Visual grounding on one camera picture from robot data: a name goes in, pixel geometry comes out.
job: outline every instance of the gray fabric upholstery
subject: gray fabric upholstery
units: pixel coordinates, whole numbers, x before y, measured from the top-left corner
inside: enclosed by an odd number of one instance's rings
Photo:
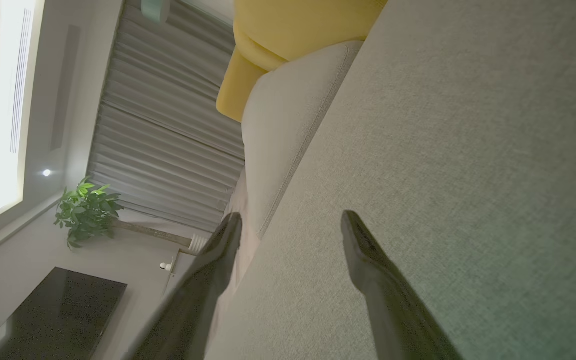
[[[576,1],[389,2],[208,360],[376,358],[344,209],[464,358],[576,359]]]
[[[338,43],[266,73],[242,120],[249,219],[259,239],[363,41]]]

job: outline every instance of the potted plant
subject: potted plant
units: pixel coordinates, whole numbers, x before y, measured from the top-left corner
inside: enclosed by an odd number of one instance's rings
[[[106,189],[110,185],[103,185],[94,189],[96,185],[87,182],[90,177],[85,177],[77,188],[68,191],[64,189],[63,195],[57,204],[57,220],[55,225],[60,228],[68,228],[66,245],[70,250],[81,248],[81,242],[105,235],[112,239],[114,228],[121,228],[151,237],[167,240],[189,248],[191,240],[179,235],[155,230],[134,223],[126,223],[119,220],[118,211],[124,209],[119,205],[119,194],[108,194]]]

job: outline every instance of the wall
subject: wall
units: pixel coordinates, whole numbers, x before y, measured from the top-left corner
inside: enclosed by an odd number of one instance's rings
[[[81,53],[82,76],[73,91],[73,114],[66,141],[65,182],[70,187],[87,173],[99,102],[123,4],[123,0],[95,0],[87,33],[82,34],[85,43]]]
[[[117,230],[115,239],[66,247],[66,229],[53,225],[50,209],[0,246],[0,326],[54,268],[128,284],[94,358],[118,359],[155,310],[169,273],[159,268],[179,247],[165,240]]]
[[[206,239],[210,239],[212,235],[210,232],[199,230],[198,228],[181,225],[167,221],[165,219],[154,218],[152,216],[142,214],[141,212],[128,209],[119,211],[119,219],[121,219],[121,221],[125,221],[126,223],[145,226],[146,228],[164,231],[165,233],[179,235],[180,237],[185,237],[188,239],[192,239],[193,234],[197,234],[200,237],[204,237]]]
[[[64,62],[66,34],[69,25],[82,28],[82,39],[86,37],[94,10],[94,0],[46,0],[43,21],[36,58],[32,101],[30,103],[30,121],[25,156],[25,176],[23,182],[23,201],[0,215],[0,229],[29,212],[46,199],[61,192],[66,173],[67,146],[51,150],[53,123],[57,107],[57,93]],[[82,53],[87,47],[81,41],[78,61],[75,65],[72,87],[79,85],[77,79],[86,74],[82,68]],[[66,121],[72,117],[74,92],[70,94],[70,105]],[[50,177],[44,177],[45,169],[53,171]]]
[[[221,22],[233,26],[235,6],[233,0],[181,0],[193,7],[214,16]]]

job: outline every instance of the yellow pillow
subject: yellow pillow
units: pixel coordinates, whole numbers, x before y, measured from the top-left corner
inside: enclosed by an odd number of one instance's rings
[[[235,46],[217,96],[217,111],[241,123],[250,92],[265,73],[267,71],[248,61]]]
[[[235,19],[232,29],[235,33],[235,43],[237,44],[239,52],[252,64],[255,64],[265,71],[273,71],[286,63],[286,59],[282,59],[278,55],[261,47],[242,32],[237,23],[237,19]]]
[[[386,2],[235,0],[235,17],[238,32],[279,58],[293,61],[344,41],[365,40]]]

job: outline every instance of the window curtain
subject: window curtain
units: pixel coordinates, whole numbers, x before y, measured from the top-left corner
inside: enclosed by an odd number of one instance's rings
[[[154,23],[140,3],[119,21],[88,172],[127,209],[213,232],[244,166],[242,126],[215,109],[233,30],[176,1]]]

